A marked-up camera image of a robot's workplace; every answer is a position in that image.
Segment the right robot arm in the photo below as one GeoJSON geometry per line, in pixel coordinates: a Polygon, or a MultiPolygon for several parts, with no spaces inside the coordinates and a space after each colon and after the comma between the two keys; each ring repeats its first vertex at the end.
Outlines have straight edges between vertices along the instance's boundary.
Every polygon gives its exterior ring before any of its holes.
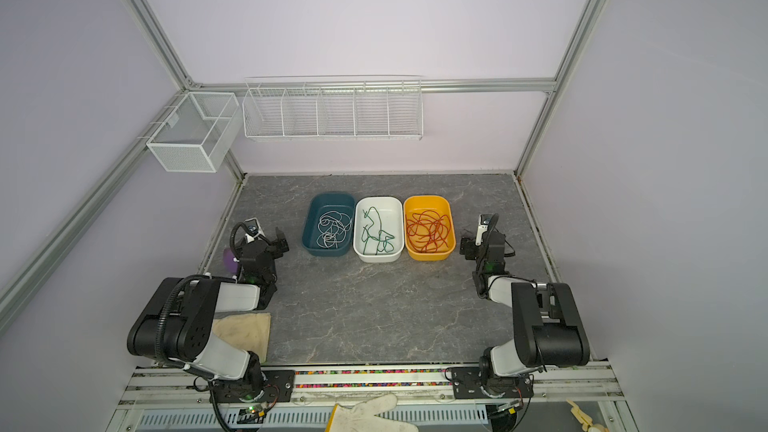
{"type": "Polygon", "coordinates": [[[460,254],[475,263],[477,295],[509,308],[513,329],[511,339],[484,351],[477,384],[468,389],[491,398],[525,398],[533,372],[584,366],[591,350],[570,286],[512,275],[506,270],[505,260],[512,256],[506,246],[505,236],[492,230],[460,241],[460,254]]]}

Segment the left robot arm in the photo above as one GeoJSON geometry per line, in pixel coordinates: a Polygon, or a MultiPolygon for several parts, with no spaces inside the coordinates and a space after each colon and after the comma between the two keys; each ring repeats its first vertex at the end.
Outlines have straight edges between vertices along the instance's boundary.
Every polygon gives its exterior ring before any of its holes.
{"type": "Polygon", "coordinates": [[[277,291],[276,260],[290,246],[280,229],[270,238],[238,222],[229,249],[236,261],[233,276],[164,279],[128,332],[127,350],[206,380],[216,400],[252,402],[269,386],[260,358],[219,338],[214,319],[220,313],[266,309],[277,291]]]}

